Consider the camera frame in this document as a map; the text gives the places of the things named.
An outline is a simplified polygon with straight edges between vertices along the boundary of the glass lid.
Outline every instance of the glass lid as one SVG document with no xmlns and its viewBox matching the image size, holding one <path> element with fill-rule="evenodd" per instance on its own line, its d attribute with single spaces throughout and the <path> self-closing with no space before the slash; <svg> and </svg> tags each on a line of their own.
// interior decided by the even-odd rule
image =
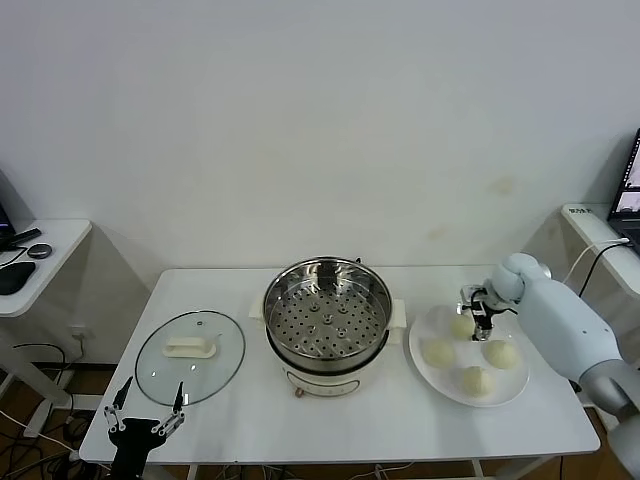
<svg viewBox="0 0 640 480">
<path fill-rule="evenodd" d="M 193 405 L 231 381 L 244 350 L 242 329 L 232 318 L 208 310 L 183 313 L 144 343 L 136 360 L 136 382 L 161 405 L 173 405 L 184 382 L 184 405 Z"/>
</svg>

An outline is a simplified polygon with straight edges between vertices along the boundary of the white plate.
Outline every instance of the white plate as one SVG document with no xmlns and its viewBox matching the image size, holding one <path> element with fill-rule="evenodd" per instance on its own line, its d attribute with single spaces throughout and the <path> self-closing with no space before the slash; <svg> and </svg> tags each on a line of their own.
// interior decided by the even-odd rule
<svg viewBox="0 0 640 480">
<path fill-rule="evenodd" d="M 509 332 L 508 322 L 496 322 L 494 318 L 495 325 L 491 340 L 506 340 L 513 344 L 518 350 L 520 361 L 510 370 L 500 370 L 491 366 L 484 358 L 482 349 L 486 346 L 486 342 L 462 341 L 453 337 L 449 322 L 454 315 L 455 310 L 452 307 L 438 306 L 432 308 L 426 317 L 418 317 L 411 325 L 409 352 L 420 374 L 440 393 L 465 405 L 498 407 L 515 399 L 527 386 L 529 365 L 522 348 Z M 513 317 L 505 320 L 516 321 Z M 435 368 L 424 361 L 421 352 L 422 343 L 429 338 L 451 340 L 456 352 L 456 363 L 451 368 Z M 489 371 L 495 379 L 495 391 L 484 397 L 472 397 L 464 393 L 461 386 L 462 370 L 472 366 L 479 366 Z"/>
</svg>

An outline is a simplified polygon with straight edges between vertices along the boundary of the wall stain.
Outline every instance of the wall stain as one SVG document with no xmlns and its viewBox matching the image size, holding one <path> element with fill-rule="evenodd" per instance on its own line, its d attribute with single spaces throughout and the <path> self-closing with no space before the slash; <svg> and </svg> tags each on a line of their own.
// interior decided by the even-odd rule
<svg viewBox="0 0 640 480">
<path fill-rule="evenodd" d="M 500 195 L 501 197 L 506 197 L 511 195 L 515 190 L 515 183 L 516 180 L 512 175 L 505 175 L 490 183 L 487 191 Z"/>
<path fill-rule="evenodd" d="M 449 233 L 449 227 L 447 227 L 446 225 L 440 225 L 432 230 L 429 230 L 427 238 L 431 241 L 436 241 L 440 240 L 447 233 Z"/>
</svg>

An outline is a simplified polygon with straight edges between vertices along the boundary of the floor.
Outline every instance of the floor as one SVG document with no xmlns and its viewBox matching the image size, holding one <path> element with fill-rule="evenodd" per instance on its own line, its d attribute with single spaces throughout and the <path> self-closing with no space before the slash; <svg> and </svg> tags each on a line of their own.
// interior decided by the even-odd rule
<svg viewBox="0 0 640 480">
<path fill-rule="evenodd" d="M 73 393 L 101 394 L 107 388 L 112 372 L 105 371 L 79 371 L 74 375 L 68 390 Z M 0 409 L 17 420 L 25 422 L 30 412 L 36 407 L 40 400 L 38 394 L 31 390 L 28 386 L 14 382 L 6 392 L 4 397 L 0 399 Z M 631 477 L 625 473 L 615 457 L 611 454 L 607 443 L 604 428 L 600 424 L 595 412 L 587 411 L 594 427 L 600 435 L 602 447 L 599 451 L 590 455 L 567 456 L 562 460 L 556 458 L 537 470 L 531 472 L 524 480 L 627 480 Z M 55 428 L 62 424 L 67 417 L 63 411 L 53 412 L 45 429 Z M 8 446 L 12 440 L 6 436 L 13 437 L 20 433 L 20 429 L 4 417 L 0 417 L 0 480 L 5 478 L 5 474 L 9 471 L 15 471 L 23 466 L 29 465 L 39 460 L 37 451 L 30 451 L 19 462 L 16 460 L 26 451 L 25 447 L 17 447 L 14 451 L 13 462 L 10 463 Z M 60 428 L 56 428 L 50 432 L 53 438 L 63 441 Z M 38 439 L 36 442 L 23 441 L 23 444 L 34 443 L 42 449 L 43 455 L 49 456 L 61 452 L 62 447 L 53 444 L 44 439 Z M 503 460 L 483 461 L 482 466 L 485 475 L 492 475 L 496 470 L 505 463 Z M 384 468 L 396 467 L 402 465 L 384 465 Z M 171 466 L 165 467 L 176 478 L 186 479 L 188 467 Z M 354 475 L 366 474 L 373 472 L 373 465 L 295 465 L 287 467 L 282 478 L 301 480 L 321 480 L 335 479 L 348 480 Z M 218 477 L 221 471 L 220 466 L 206 466 L 199 469 L 199 479 L 221 480 Z M 225 476 L 228 480 L 239 477 L 240 469 L 237 466 L 229 467 Z M 259 466 L 251 466 L 244 468 L 244 479 L 260 480 L 263 478 L 271 478 L 273 480 L 280 478 L 280 472 L 277 470 L 266 470 L 263 474 L 262 468 Z M 409 468 L 389 471 L 387 475 L 391 479 L 409 479 L 409 478 L 440 478 L 440 477 L 466 477 L 473 476 L 471 462 L 437 462 L 437 463 L 417 463 Z M 14 475 L 13 480 L 17 478 L 24 480 L 38 480 L 41 478 L 39 470 L 32 469 L 22 475 Z M 363 476 L 369 480 L 375 479 L 373 474 Z"/>
</svg>

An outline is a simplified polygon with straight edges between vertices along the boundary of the steamed bun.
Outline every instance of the steamed bun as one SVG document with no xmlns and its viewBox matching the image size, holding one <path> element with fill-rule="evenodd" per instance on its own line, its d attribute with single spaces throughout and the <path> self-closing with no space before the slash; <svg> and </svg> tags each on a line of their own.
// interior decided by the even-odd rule
<svg viewBox="0 0 640 480">
<path fill-rule="evenodd" d="M 520 360 L 513 345 L 504 340 L 492 340 L 487 343 L 484 356 L 491 365 L 502 370 L 515 367 Z"/>
<path fill-rule="evenodd" d="M 456 361 L 456 352 L 451 342 L 442 338 L 425 340 L 422 346 L 425 362 L 436 368 L 449 368 Z"/>
<path fill-rule="evenodd" d="M 451 319 L 451 334 L 458 340 L 471 340 L 475 329 L 476 323 L 467 315 L 456 314 Z"/>
<path fill-rule="evenodd" d="M 462 372 L 462 389 L 472 397 L 483 397 L 493 392 L 495 381 L 484 368 L 469 367 Z"/>
</svg>

